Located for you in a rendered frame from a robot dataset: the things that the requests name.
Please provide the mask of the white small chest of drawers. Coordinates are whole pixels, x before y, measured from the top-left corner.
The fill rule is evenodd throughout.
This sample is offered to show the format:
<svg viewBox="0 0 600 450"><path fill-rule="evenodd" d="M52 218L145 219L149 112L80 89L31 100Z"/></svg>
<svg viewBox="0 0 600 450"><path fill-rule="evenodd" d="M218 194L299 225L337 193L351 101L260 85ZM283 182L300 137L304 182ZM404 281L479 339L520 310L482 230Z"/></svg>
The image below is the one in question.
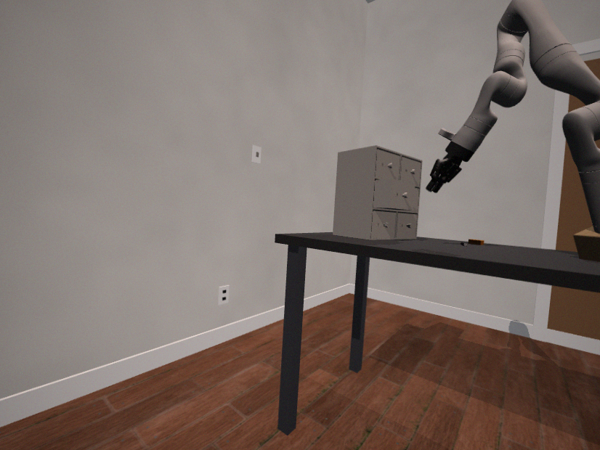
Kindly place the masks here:
<svg viewBox="0 0 600 450"><path fill-rule="evenodd" d="M353 237L364 240L416 239L418 229L418 212L373 208L375 180L382 179L375 177L377 149L399 155L400 171L402 157L405 157L421 162L422 172L422 160L376 145L338 152L333 235ZM373 210L396 213L394 238L370 238ZM396 238L397 212L416 214L417 226L415 237Z"/></svg>

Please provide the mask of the beige drawer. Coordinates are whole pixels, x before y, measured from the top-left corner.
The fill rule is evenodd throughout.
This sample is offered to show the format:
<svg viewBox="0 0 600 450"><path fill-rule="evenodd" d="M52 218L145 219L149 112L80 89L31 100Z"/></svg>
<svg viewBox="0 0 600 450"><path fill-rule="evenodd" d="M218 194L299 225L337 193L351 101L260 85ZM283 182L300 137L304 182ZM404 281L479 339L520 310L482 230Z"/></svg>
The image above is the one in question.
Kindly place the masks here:
<svg viewBox="0 0 600 450"><path fill-rule="evenodd" d="M418 212L418 197L419 197L419 190L418 190L418 188L415 188L413 210L407 210L407 211Z"/></svg>
<svg viewBox="0 0 600 450"><path fill-rule="evenodd" d="M415 169L415 170L413 170ZM402 157L400 180L410 183L414 183L416 186L420 186L421 177L421 163Z"/></svg>
<svg viewBox="0 0 600 450"><path fill-rule="evenodd" d="M382 179L397 179L400 174L399 155L377 149L375 177Z"/></svg>
<svg viewBox="0 0 600 450"><path fill-rule="evenodd" d="M413 210L414 193L413 183L396 179L375 180L373 208Z"/></svg>
<svg viewBox="0 0 600 450"><path fill-rule="evenodd" d="M416 214L397 213L396 238L415 237L416 226Z"/></svg>
<svg viewBox="0 0 600 450"><path fill-rule="evenodd" d="M394 238L395 225L395 213L373 210L370 238Z"/></svg>

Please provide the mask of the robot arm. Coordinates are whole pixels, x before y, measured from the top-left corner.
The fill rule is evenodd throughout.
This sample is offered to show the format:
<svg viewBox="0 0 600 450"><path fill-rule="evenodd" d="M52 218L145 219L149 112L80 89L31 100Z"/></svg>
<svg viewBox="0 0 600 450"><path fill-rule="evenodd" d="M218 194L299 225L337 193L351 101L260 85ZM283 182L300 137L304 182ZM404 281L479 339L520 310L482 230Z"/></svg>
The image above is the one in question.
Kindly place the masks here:
<svg viewBox="0 0 600 450"><path fill-rule="evenodd" d="M477 103L464 125L454 134L442 128L439 135L476 152L498 117L490 103L513 107L527 91L525 50L520 43L530 36L530 66L539 81L577 97L586 106L567 113L562 121L572 159L577 166L591 216L600 234L600 80L563 36L541 0L512 0L497 26L498 53L493 74L484 82ZM517 42L512 42L517 41Z"/></svg>

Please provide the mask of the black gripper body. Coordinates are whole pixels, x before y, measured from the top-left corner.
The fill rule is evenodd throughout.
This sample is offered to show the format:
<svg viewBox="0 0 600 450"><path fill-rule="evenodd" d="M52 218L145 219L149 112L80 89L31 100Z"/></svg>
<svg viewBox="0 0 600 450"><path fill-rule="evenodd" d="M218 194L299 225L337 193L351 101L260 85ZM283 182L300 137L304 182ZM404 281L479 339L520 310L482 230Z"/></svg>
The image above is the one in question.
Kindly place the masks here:
<svg viewBox="0 0 600 450"><path fill-rule="evenodd" d="M448 159L445 163L445 167L442 170L443 172L445 172L452 163L460 166L462 161L468 162L470 160L470 158L472 157L472 155L474 154L474 152L472 152L452 141L449 143L449 145L447 146L445 151L447 152L447 155L443 158L443 160L445 158L448 158ZM459 160L459 159L461 159L461 160Z"/></svg>

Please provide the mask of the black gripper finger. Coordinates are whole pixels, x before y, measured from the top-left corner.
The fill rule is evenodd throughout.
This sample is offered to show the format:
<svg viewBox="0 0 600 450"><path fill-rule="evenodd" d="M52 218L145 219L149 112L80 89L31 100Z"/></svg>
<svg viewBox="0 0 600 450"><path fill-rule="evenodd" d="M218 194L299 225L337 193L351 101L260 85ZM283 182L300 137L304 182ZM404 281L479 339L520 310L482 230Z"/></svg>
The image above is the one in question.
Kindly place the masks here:
<svg viewBox="0 0 600 450"><path fill-rule="evenodd" d="M440 160L437 159L434 167L431 170L430 176L431 176L431 181L429 182L429 184L426 186L426 190L429 192L432 192L433 189L435 188L435 186L438 184L438 182L441 180L441 178L443 176L446 176L451 169L453 169L455 167L455 164L452 163L450 165L450 167L443 173L442 169L444 168L444 165L446 163L448 158L445 158L444 160ZM441 175L440 175L441 174Z"/></svg>
<svg viewBox="0 0 600 450"><path fill-rule="evenodd" d="M438 193L438 191L442 187L442 185L445 184L446 182L449 183L461 170L462 170L462 168L460 168L459 165L455 165L455 167L450 172L450 174L447 174L446 176L443 176L441 178L441 180L438 182L438 184L433 189L433 192Z"/></svg>

